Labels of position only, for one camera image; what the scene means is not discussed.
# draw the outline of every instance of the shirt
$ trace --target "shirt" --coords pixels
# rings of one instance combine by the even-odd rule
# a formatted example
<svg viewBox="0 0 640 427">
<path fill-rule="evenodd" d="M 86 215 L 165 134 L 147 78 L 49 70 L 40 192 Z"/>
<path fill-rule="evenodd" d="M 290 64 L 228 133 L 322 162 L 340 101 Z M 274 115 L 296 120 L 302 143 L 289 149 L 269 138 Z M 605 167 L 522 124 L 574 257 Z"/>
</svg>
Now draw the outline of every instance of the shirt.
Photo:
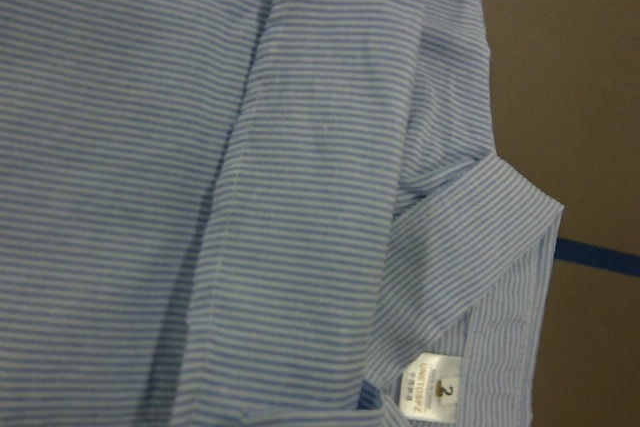
<svg viewBox="0 0 640 427">
<path fill-rule="evenodd" d="M 561 206 L 481 0 L 1 2 L 3 425 L 407 426 L 425 350 L 529 423 Z"/>
</svg>

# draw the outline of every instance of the brown surface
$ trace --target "brown surface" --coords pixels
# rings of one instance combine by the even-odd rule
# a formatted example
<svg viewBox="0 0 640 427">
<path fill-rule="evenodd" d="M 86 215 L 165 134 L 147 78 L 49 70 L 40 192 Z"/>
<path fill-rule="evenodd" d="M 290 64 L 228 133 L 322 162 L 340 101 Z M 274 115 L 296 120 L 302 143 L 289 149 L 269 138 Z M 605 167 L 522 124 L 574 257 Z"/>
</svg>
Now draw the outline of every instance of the brown surface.
<svg viewBox="0 0 640 427">
<path fill-rule="evenodd" d="M 640 255 L 640 0 L 484 0 L 500 154 L 561 236 Z"/>
<path fill-rule="evenodd" d="M 484 0 L 498 152 L 560 235 L 640 255 L 640 0 Z M 640 278 L 557 262 L 534 427 L 640 426 Z"/>
<path fill-rule="evenodd" d="M 556 262 L 534 427 L 640 426 L 640 278 Z"/>
</svg>

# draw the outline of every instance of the folded shirt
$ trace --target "folded shirt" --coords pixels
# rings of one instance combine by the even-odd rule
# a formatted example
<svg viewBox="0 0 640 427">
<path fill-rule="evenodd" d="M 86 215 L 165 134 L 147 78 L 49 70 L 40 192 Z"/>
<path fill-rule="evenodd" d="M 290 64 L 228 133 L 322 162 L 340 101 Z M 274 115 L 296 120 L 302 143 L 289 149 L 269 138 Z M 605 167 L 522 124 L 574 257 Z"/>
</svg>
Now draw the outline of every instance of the folded shirt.
<svg viewBox="0 0 640 427">
<path fill-rule="evenodd" d="M 481 0 L 0 1 L 3 425 L 431 425 L 424 351 L 529 424 L 562 209 Z"/>
</svg>

